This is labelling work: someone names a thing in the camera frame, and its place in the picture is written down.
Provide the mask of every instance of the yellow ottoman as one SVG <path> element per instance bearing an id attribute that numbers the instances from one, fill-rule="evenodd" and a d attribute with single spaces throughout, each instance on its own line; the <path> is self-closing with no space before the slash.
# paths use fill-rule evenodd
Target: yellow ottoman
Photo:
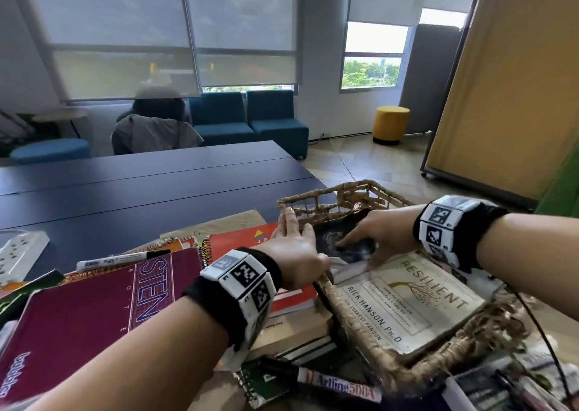
<path id="1" fill-rule="evenodd" d="M 372 141 L 383 145 L 396 145 L 404 136 L 410 119 L 410 110 L 398 106 L 380 106 L 376 109 Z"/>

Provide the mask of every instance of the power outlet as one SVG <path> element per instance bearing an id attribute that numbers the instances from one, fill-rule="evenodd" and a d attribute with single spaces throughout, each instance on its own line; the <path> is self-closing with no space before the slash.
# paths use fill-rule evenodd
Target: power outlet
<path id="1" fill-rule="evenodd" d="M 10 239 L 0 249 L 0 285 L 24 281 L 49 241 L 44 231 L 23 232 Z"/>

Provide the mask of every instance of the red book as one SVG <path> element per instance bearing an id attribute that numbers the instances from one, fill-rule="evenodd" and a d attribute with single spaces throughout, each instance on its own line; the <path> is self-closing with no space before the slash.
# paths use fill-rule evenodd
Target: red book
<path id="1" fill-rule="evenodd" d="M 61 383 L 180 298 L 200 271 L 190 247 L 34 294 L 0 358 L 0 406 Z"/>
<path id="2" fill-rule="evenodd" d="M 251 247 L 271 239 L 277 228 L 277 222 L 268 223 L 239 231 L 211 234 L 203 241 L 203 254 L 207 263 L 213 263 L 232 249 L 240 246 Z"/>
<path id="3" fill-rule="evenodd" d="M 269 317 L 278 317 L 279 315 L 311 307 L 314 305 L 314 300 L 317 296 L 318 293 L 312 285 L 298 290 L 280 289 L 273 298 Z"/>

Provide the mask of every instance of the wicker basket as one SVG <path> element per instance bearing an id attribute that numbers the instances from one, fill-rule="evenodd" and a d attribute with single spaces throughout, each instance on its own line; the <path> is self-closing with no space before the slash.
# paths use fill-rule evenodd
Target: wicker basket
<path id="1" fill-rule="evenodd" d="M 334 192 L 337 193 L 336 203 L 319 203 L 320 196 Z M 363 180 L 287 197 L 277 205 L 280 208 L 292 206 L 300 226 L 303 226 L 305 223 L 315 225 L 343 217 L 364 208 L 400 208 L 413 203 L 375 181 Z M 420 395 L 432 385 L 432 381 L 453 368 L 459 365 L 463 368 L 469 361 L 484 356 L 492 349 L 517 349 L 528 335 L 520 320 L 524 309 L 512 294 L 503 292 L 470 317 L 457 332 L 438 343 L 437 347 L 419 356 L 411 365 L 403 365 L 393 351 L 376 343 L 328 278 L 323 276 L 318 283 L 348 340 L 389 395 Z"/>

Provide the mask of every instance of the floor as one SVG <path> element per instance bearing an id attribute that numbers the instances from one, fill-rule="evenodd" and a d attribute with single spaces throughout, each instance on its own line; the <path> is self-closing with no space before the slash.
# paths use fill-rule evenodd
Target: floor
<path id="1" fill-rule="evenodd" d="M 405 136 L 395 146 L 375 144 L 372 135 L 323 140 L 310 146 L 302 165 L 328 187 L 373 179 L 415 203 L 427 203 L 446 194 L 485 197 L 437 179 L 423 178 L 420 166 L 428 140 L 429 135 Z M 542 303 L 533 311 L 546 333 L 557 341 L 559 358 L 579 364 L 579 322 Z"/>
<path id="2" fill-rule="evenodd" d="M 430 202 L 447 194 L 481 196 L 420 175 L 429 137 L 422 134 L 405 136 L 395 146 L 375 144 L 372 135 L 322 140 L 310 145 L 302 165 L 328 187 L 352 180 L 373 179 L 415 203 Z"/>

